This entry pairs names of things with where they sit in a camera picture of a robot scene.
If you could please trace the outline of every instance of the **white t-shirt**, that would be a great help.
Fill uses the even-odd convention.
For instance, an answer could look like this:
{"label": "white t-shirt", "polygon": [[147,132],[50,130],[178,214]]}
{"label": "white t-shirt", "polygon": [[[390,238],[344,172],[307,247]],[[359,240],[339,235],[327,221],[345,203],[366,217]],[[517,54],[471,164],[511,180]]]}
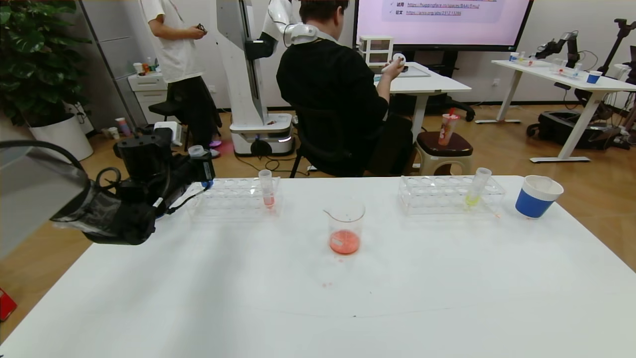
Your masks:
{"label": "white t-shirt", "polygon": [[[163,24],[175,29],[187,29],[172,0],[139,0],[141,12],[147,22],[163,15]],[[163,39],[152,34],[152,43],[167,83],[201,76],[203,67],[197,63],[195,40]]]}

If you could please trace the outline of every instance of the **yellow liquid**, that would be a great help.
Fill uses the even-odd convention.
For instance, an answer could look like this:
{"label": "yellow liquid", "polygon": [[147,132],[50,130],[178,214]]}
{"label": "yellow liquid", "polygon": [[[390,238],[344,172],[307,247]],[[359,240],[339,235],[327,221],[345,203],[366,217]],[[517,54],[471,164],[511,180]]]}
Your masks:
{"label": "yellow liquid", "polygon": [[479,203],[479,196],[476,196],[476,197],[466,196],[466,205],[475,206],[477,205],[477,203]]}

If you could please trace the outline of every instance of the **black pants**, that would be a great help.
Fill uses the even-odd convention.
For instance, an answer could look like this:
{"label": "black pants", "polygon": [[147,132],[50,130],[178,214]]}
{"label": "black pants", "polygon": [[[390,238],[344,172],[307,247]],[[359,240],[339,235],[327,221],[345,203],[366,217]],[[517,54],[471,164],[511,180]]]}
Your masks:
{"label": "black pants", "polygon": [[221,117],[201,76],[168,84],[168,100],[182,104],[177,118],[190,129],[194,145],[208,148],[219,133]]}
{"label": "black pants", "polygon": [[377,175],[400,175],[413,153],[413,122],[389,115],[366,169]]}

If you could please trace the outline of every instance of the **white cabinet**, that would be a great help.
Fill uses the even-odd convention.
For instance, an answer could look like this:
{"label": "white cabinet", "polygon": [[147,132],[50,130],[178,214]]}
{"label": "white cabinet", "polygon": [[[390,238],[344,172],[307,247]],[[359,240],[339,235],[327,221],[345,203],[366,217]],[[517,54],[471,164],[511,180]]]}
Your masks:
{"label": "white cabinet", "polygon": [[[168,95],[168,84],[164,82],[161,73],[151,73],[146,76],[132,75],[128,77],[130,88],[137,96],[137,102],[144,112],[146,122],[154,124],[163,121],[163,116],[150,112],[148,106],[164,102]],[[176,117],[168,117],[168,120],[178,122]]]}

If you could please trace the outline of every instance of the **white plant pot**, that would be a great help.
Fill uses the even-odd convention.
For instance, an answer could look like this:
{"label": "white plant pot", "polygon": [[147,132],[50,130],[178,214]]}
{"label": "white plant pot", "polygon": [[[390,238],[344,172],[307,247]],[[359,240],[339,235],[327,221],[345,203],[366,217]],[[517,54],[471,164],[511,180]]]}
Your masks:
{"label": "white plant pot", "polygon": [[[29,130],[37,140],[58,145],[68,150],[79,161],[93,154],[93,148],[90,146],[75,116],[63,122],[44,127],[29,128]],[[56,154],[56,156],[67,161],[61,155]]]}

